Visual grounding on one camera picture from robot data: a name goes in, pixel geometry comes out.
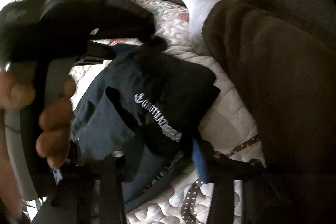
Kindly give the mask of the person's left hand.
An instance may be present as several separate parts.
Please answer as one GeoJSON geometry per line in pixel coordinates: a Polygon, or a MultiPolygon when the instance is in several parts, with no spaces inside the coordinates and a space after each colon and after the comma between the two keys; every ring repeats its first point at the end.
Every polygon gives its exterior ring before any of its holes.
{"type": "MultiPolygon", "coordinates": [[[[70,98],[76,92],[76,83],[68,77],[59,99],[43,110],[39,125],[43,133],[36,142],[36,151],[46,158],[52,169],[58,169],[67,160],[70,150],[70,121],[73,117],[70,98]]],[[[35,96],[33,87],[19,81],[11,72],[1,70],[1,211],[17,222],[23,216],[23,199],[7,152],[4,111],[20,110],[30,105],[35,96]]]]}

